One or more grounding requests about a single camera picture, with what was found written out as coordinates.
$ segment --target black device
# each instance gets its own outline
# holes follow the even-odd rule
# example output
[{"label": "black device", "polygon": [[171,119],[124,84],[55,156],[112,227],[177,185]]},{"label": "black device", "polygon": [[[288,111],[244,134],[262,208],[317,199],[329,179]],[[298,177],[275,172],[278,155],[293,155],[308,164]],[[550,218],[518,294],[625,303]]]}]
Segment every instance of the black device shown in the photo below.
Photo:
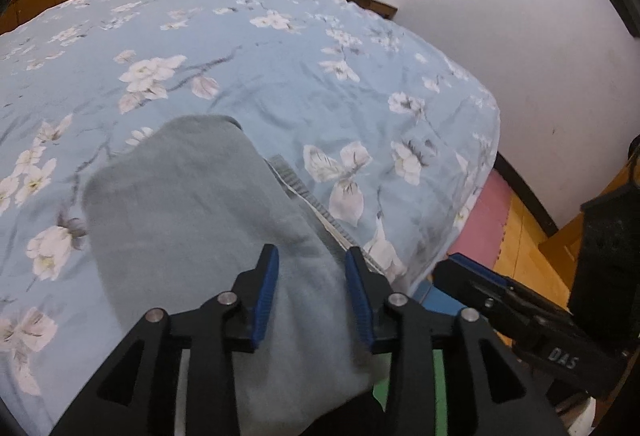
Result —
[{"label": "black device", "polygon": [[575,322],[612,351],[640,336],[640,187],[636,148],[619,188],[583,203],[582,240],[568,307]]},{"label": "black device", "polygon": [[449,436],[566,435],[558,416],[477,310],[428,311],[371,273],[359,248],[346,256],[358,334],[391,353],[385,436],[430,436],[435,427],[433,350],[442,350]]},{"label": "black device", "polygon": [[264,338],[278,265],[278,250],[266,244],[255,269],[199,309],[175,315],[147,311],[50,436],[173,435],[178,366],[186,349],[186,433],[239,436],[231,353],[253,353]]},{"label": "black device", "polygon": [[[371,353],[392,355],[383,435],[435,434],[433,351],[442,350],[449,436],[566,436],[553,408],[477,310],[465,308],[455,317],[427,311],[371,273],[357,247],[347,252],[345,271],[362,342]],[[278,251],[265,245],[254,270],[199,309],[147,311],[51,436],[172,436],[184,349],[191,350],[186,435],[239,436],[231,353],[252,353],[264,338],[277,276]]]},{"label": "black device", "polygon": [[625,371],[626,352],[607,350],[568,311],[462,254],[438,263],[433,285],[480,311],[523,361],[576,390],[605,398]]}]

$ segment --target blue floral bedsheet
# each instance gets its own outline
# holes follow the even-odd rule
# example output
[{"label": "blue floral bedsheet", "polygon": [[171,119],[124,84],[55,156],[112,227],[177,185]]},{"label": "blue floral bedsheet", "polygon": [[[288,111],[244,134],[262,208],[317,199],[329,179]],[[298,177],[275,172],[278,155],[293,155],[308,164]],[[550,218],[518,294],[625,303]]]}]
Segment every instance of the blue floral bedsheet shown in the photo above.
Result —
[{"label": "blue floral bedsheet", "polygon": [[344,0],[70,0],[0,36],[0,80],[0,395],[32,435],[123,336],[83,185],[163,123],[237,119],[405,291],[462,229],[497,152],[478,80]]}]

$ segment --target white wall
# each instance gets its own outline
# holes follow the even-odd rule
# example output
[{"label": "white wall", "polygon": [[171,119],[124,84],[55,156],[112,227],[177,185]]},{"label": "white wall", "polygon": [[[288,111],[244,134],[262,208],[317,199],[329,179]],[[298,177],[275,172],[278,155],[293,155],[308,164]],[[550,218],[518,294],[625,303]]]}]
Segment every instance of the white wall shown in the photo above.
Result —
[{"label": "white wall", "polygon": [[500,152],[559,226],[640,133],[640,42],[609,0],[384,0],[502,111]]}]

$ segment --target gray cloth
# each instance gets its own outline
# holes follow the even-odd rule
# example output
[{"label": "gray cloth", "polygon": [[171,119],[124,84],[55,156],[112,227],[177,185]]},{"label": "gray cloth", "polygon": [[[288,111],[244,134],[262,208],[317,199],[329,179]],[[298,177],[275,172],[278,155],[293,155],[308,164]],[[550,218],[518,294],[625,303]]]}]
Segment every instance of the gray cloth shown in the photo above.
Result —
[{"label": "gray cloth", "polygon": [[234,354],[241,431],[295,435],[372,385],[356,342],[344,252],[287,196],[238,124],[181,117],[87,184],[83,207],[106,294],[125,330],[146,310],[191,310],[280,252],[265,341]]}]

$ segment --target dark fabric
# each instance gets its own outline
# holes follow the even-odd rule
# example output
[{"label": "dark fabric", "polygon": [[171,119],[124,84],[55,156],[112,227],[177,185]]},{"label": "dark fabric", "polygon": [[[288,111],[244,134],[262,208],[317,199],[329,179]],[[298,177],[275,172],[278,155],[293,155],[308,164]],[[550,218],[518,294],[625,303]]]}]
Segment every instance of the dark fabric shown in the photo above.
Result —
[{"label": "dark fabric", "polygon": [[382,436],[385,413],[367,391],[318,418],[300,436]]}]

